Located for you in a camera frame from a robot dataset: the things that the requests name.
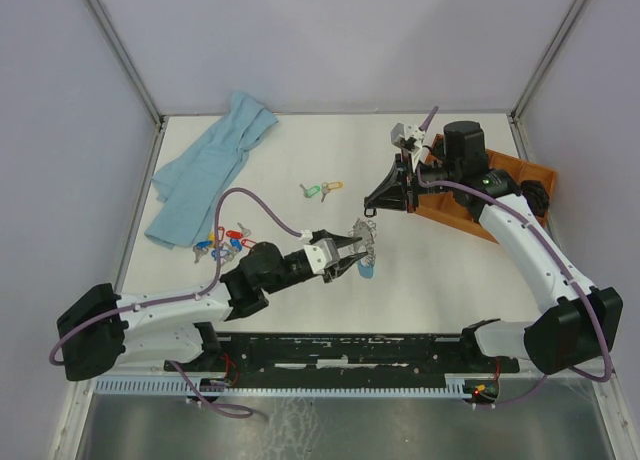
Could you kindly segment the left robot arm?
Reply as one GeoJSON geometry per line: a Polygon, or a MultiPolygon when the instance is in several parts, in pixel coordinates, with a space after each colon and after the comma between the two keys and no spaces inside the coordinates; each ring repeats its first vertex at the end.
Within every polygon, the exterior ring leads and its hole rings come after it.
{"type": "Polygon", "coordinates": [[[95,285],[57,319],[59,341],[50,361],[71,382],[123,365],[191,362],[212,369],[221,358],[216,325],[258,313],[270,294],[314,278],[336,280],[366,257],[361,250],[341,253],[359,240],[320,230],[287,255],[259,242],[212,285],[189,293],[129,295],[109,283],[95,285]]]}

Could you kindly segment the large keyring with blue handle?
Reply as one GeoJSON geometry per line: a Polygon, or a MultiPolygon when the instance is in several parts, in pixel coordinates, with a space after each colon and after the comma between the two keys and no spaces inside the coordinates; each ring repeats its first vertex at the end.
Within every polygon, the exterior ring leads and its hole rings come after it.
{"type": "Polygon", "coordinates": [[[359,275],[367,280],[374,277],[376,250],[375,242],[377,237],[377,225],[371,219],[358,218],[349,232],[350,237],[359,237],[360,240],[350,246],[352,254],[364,254],[357,261],[359,275]]]}

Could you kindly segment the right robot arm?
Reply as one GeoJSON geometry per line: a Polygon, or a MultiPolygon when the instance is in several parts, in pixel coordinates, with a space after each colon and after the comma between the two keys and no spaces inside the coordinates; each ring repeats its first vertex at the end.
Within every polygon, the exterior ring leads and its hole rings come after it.
{"type": "Polygon", "coordinates": [[[394,126],[391,142],[399,152],[389,174],[365,198],[366,216],[380,209],[413,213],[422,196],[452,194],[510,255],[541,313],[532,323],[492,319],[471,325],[464,332],[469,340],[458,348],[460,362],[481,371],[495,357],[509,357],[529,360],[545,375],[568,369],[591,381],[608,381],[621,296],[612,287],[597,287],[552,241],[525,187],[491,166],[479,123],[445,125],[435,148],[425,141],[427,127],[394,126]]]}

